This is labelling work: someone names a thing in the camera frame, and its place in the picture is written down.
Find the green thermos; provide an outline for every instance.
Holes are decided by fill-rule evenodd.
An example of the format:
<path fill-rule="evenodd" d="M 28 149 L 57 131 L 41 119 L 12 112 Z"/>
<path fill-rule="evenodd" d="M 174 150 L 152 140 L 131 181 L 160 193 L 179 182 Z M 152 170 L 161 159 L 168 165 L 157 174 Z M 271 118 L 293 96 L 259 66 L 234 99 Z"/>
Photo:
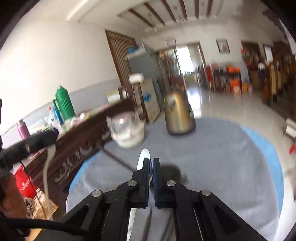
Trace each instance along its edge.
<path fill-rule="evenodd" d="M 53 100 L 53 104 L 57 111 L 61 112 L 64 120 L 75 116 L 74 108 L 72 106 L 68 91 L 61 85 L 57 88 L 56 99 Z"/>

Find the ceiling light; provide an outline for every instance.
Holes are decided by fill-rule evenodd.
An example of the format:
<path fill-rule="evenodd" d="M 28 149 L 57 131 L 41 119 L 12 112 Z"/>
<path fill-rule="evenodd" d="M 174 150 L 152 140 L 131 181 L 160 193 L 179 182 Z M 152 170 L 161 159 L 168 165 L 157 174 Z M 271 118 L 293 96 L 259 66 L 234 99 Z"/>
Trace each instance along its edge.
<path fill-rule="evenodd" d="M 67 21 L 81 20 L 91 9 L 103 0 L 81 0 L 66 17 Z"/>

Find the blue bottle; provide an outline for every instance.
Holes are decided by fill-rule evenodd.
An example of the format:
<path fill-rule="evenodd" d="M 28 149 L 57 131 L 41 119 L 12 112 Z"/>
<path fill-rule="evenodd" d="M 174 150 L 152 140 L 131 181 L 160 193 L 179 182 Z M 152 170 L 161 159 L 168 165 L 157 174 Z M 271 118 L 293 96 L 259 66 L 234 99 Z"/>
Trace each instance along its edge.
<path fill-rule="evenodd" d="M 55 106 L 53 107 L 53 110 L 54 110 L 54 114 L 56 115 L 60 125 L 62 125 L 64 122 L 63 122 L 63 119 L 61 117 L 61 114 L 59 113 L 59 111 L 56 109 Z"/>

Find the wooden table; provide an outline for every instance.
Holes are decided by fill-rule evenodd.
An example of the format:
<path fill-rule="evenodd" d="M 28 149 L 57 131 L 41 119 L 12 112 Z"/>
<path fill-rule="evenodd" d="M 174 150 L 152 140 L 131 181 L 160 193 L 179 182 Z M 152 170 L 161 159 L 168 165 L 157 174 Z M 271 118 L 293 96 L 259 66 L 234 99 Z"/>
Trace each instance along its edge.
<path fill-rule="evenodd" d="M 64 211 L 69 186 L 80 166 L 99 151 L 98 145 L 103 146 L 111 140 L 106 123 L 107 116 L 113 117 L 124 111 L 134 111 L 130 99 L 125 99 L 97 113 L 57 140 L 55 157 L 48 169 L 48 188 L 49 198 Z M 42 175 L 46 157 L 47 150 L 44 149 L 26 167 L 33 183 L 42 191 L 44 191 Z"/>
<path fill-rule="evenodd" d="M 242 77 L 241 77 L 241 73 L 229 73 L 229 72 L 220 72 L 220 71 L 213 71 L 213 76 L 214 76 L 214 82 L 215 82 L 215 77 L 224 77 L 226 79 L 232 79 L 235 77 L 239 77 L 239 84 L 240 84 L 240 88 L 241 88 L 241 93 L 242 93 Z"/>

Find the framed picture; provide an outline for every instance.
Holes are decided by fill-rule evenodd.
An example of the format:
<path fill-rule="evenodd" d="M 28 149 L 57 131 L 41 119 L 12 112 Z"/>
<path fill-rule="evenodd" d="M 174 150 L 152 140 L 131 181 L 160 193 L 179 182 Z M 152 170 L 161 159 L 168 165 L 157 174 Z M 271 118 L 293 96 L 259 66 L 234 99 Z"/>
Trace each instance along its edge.
<path fill-rule="evenodd" d="M 216 42 L 220 53 L 230 53 L 226 39 L 216 39 Z"/>

